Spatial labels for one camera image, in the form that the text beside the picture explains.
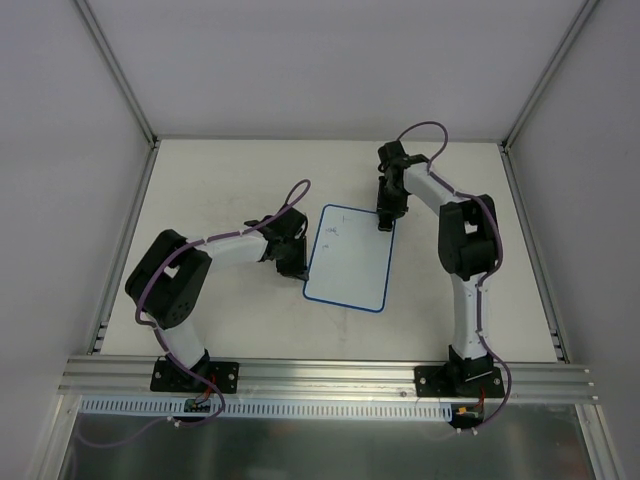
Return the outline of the blue framed whiteboard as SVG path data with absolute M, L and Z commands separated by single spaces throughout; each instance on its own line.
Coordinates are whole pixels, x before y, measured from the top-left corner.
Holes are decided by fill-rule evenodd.
M 395 232 L 378 229 L 373 211 L 323 207 L 302 290 L 309 301 L 380 313 L 386 298 Z

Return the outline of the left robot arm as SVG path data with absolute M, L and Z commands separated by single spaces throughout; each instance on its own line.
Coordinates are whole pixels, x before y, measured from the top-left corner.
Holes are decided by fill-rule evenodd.
M 273 216 L 245 222 L 239 231 L 208 239 L 190 240 L 173 229 L 156 237 L 125 283 L 136 322 L 152 328 L 164 351 L 154 366 L 151 391 L 236 392 L 239 364 L 214 360 L 190 315 L 207 277 L 219 270 L 272 261 L 281 276 L 307 280 L 307 228 L 305 214 L 284 206 Z

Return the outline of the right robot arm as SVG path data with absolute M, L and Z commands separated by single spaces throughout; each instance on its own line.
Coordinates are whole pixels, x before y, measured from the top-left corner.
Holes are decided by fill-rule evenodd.
M 438 216 L 438 258 L 452 282 L 453 341 L 447 362 L 425 378 L 425 386 L 439 396 L 478 396 L 494 372 L 482 339 L 484 284 L 502 261 L 493 199 L 456 189 L 435 173 L 430 159 L 409 155 L 399 140 L 383 144 L 378 158 L 378 229 L 391 231 L 408 212 L 408 198 L 417 197 Z

